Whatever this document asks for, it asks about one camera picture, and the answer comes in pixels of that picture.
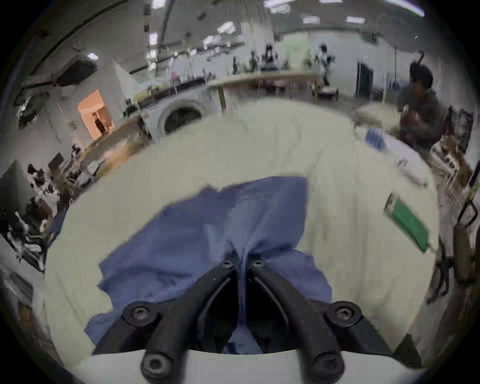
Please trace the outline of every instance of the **ceiling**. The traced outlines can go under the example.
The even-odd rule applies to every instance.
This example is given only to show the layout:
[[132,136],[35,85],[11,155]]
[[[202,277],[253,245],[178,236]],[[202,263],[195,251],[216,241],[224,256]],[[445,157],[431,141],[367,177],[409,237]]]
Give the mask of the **ceiling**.
[[[427,12],[420,17],[385,0],[343,0],[334,4],[295,0],[288,3],[289,14],[270,13],[263,0],[166,0],[164,7],[146,12],[145,5],[151,1],[72,1],[46,25],[48,36],[30,52],[28,66],[31,70],[37,67],[35,74],[53,73],[75,54],[95,52],[100,66],[108,57],[132,71],[146,65],[145,54],[153,48],[149,45],[152,32],[158,33],[157,45],[168,47],[160,50],[162,58],[182,49],[202,47],[202,41],[218,35],[217,28],[226,21],[232,21],[237,29],[234,35],[222,35],[222,41],[230,40],[241,33],[240,23],[249,19],[269,23],[279,34],[310,28],[359,29],[381,34],[400,50],[439,54],[444,49]],[[320,24],[304,24],[305,15],[318,16]],[[365,24],[347,23],[347,16],[363,17]],[[140,82],[146,80],[147,72],[139,71],[134,76]]]

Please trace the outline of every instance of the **doorway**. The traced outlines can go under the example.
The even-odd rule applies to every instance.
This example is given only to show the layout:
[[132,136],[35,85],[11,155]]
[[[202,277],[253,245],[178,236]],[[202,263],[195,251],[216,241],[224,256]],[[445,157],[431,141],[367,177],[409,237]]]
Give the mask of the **doorway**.
[[94,141],[115,128],[98,89],[78,103],[78,112]]

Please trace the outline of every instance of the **blue towel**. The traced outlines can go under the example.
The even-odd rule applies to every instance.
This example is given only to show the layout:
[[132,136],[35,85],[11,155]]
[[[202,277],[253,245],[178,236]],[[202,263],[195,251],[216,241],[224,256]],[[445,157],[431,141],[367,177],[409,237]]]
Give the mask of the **blue towel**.
[[94,344],[133,301],[160,302],[182,295],[234,251],[240,258],[238,328],[227,350],[261,353],[246,329],[247,255],[260,256],[305,297],[330,303],[332,291],[311,255],[295,250],[303,235],[308,183],[301,177],[271,177],[195,197],[164,208],[100,263],[98,287],[113,311],[90,319]]

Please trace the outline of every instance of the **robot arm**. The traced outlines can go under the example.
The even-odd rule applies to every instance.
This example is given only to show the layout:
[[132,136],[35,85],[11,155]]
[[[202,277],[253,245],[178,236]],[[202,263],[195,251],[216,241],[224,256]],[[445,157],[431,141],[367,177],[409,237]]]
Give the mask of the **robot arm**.
[[[311,301],[253,257],[247,263],[248,328],[263,355],[222,354],[238,317],[233,258],[201,277],[178,299],[134,302],[73,373],[100,383],[335,383],[413,377],[393,358],[360,308]],[[372,364],[380,371],[368,372]],[[391,372],[384,372],[391,367]]]

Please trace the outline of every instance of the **table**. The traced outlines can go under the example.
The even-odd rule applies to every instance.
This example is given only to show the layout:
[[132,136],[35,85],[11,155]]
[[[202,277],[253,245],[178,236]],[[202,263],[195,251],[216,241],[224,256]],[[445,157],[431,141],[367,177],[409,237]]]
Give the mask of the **table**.
[[438,238],[437,192],[405,178],[387,154],[352,132],[351,120],[318,106],[276,98],[194,122],[148,146],[75,201],[48,251],[48,325],[67,369],[94,345],[88,320],[111,310],[98,263],[162,207],[211,185],[278,175],[309,181],[304,237],[333,300],[360,306],[392,350],[423,304],[435,253],[421,253],[384,214],[395,191]]
[[244,73],[241,75],[233,75],[221,79],[211,80],[207,83],[207,89],[218,89],[218,97],[220,98],[220,105],[222,111],[227,109],[225,102],[225,94],[223,88],[233,87],[240,84],[247,84],[251,82],[263,82],[273,80],[313,80],[315,92],[315,101],[318,101],[319,87],[322,85],[322,77],[311,71],[271,71],[271,72],[254,72]]

